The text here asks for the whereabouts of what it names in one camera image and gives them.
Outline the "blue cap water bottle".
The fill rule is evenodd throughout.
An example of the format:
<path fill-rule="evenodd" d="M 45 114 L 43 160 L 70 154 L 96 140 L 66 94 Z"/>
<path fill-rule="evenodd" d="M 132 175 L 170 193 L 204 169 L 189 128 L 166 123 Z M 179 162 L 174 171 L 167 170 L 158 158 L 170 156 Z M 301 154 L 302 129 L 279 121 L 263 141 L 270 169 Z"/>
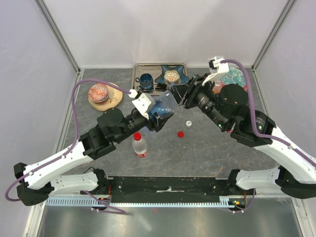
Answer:
<path fill-rule="evenodd" d="M 174 113 L 174 100 L 173 96 L 171 93 L 167 90 L 163 92 L 161 95 L 153 97 L 155 100 L 156 104 L 155 106 L 151 109 L 150 112 L 154 113 L 157 112 L 159 115 L 164 115 L 167 113 Z M 144 128 L 144 131 L 148 134 L 153 133 L 154 131 L 149 131 L 148 130 L 148 125 Z"/>

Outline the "red bottle cap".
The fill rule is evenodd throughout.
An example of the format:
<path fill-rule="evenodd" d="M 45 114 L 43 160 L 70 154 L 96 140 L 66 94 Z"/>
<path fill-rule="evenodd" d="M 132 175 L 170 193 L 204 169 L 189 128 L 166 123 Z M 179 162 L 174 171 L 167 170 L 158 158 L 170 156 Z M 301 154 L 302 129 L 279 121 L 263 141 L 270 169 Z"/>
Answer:
<path fill-rule="evenodd" d="M 179 131 L 177 133 L 177 135 L 178 135 L 179 138 L 183 138 L 184 137 L 184 132 L 183 131 Z"/>

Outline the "red cap water bottle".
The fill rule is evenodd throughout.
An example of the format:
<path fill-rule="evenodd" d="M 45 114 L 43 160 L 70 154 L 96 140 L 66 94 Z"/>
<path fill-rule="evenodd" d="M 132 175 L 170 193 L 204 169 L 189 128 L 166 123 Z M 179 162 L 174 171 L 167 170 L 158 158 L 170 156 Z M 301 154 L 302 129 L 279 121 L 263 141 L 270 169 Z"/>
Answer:
<path fill-rule="evenodd" d="M 214 94 L 219 94 L 221 92 L 221 89 L 223 88 L 224 84 L 221 80 L 217 80 L 214 82 L 214 86 L 212 88 L 212 92 Z"/>
<path fill-rule="evenodd" d="M 144 158 L 148 154 L 147 142 L 140 132 L 133 134 L 132 146 L 137 157 Z"/>

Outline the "white tea bottle cap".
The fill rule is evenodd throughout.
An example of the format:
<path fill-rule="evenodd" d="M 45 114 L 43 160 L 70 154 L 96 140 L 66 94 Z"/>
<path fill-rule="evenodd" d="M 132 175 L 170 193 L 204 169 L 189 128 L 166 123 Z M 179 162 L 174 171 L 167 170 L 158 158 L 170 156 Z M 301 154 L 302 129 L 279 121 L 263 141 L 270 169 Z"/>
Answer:
<path fill-rule="evenodd" d="M 186 126 L 190 127 L 192 125 L 192 122 L 190 120 L 186 121 Z"/>

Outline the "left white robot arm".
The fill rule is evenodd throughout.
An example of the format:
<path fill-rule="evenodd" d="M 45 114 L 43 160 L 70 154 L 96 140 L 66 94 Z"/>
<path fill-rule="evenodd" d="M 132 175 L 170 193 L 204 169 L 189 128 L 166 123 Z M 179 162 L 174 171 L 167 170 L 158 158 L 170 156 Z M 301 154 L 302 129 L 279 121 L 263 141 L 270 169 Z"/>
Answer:
<path fill-rule="evenodd" d="M 32 165 L 20 162 L 14 166 L 19 183 L 16 188 L 19 200 L 26 206 L 32 206 L 56 195 L 106 194 L 110 184 L 104 170 L 95 169 L 79 175 L 64 173 L 115 151 L 116 144 L 144 127 L 150 131 L 160 131 L 173 114 L 172 109 L 163 107 L 154 109 L 149 118 L 143 117 L 137 109 L 127 116 L 118 108 L 105 111 L 97 118 L 94 128 L 64 150 Z"/>

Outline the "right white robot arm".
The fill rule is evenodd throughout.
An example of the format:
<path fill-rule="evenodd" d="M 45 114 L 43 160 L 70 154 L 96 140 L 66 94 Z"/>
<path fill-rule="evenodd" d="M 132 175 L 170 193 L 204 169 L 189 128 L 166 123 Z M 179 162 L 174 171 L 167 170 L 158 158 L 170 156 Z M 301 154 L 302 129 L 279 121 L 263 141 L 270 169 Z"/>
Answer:
<path fill-rule="evenodd" d="M 169 85 L 167 89 L 185 109 L 198 107 L 223 132 L 238 143 L 261 151 L 279 166 L 266 170 L 233 169 L 226 182 L 227 191 L 238 194 L 242 190 L 281 190 L 299 199 L 316 196 L 316 159 L 283 134 L 275 122 L 261 111 L 251 117 L 248 93 L 238 84 L 225 85 L 219 93 L 214 84 L 202 84 L 202 77 L 188 83 Z"/>

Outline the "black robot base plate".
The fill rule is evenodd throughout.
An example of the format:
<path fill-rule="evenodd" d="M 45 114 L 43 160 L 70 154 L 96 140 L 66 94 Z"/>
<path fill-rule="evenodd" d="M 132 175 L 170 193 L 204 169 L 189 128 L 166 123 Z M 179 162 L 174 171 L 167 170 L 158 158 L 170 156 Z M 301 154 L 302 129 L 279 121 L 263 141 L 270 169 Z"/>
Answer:
<path fill-rule="evenodd" d="M 253 189 L 243 190 L 226 179 L 210 177 L 114 176 L 97 194 L 110 195 L 112 202 L 215 202 L 220 196 L 250 196 Z"/>

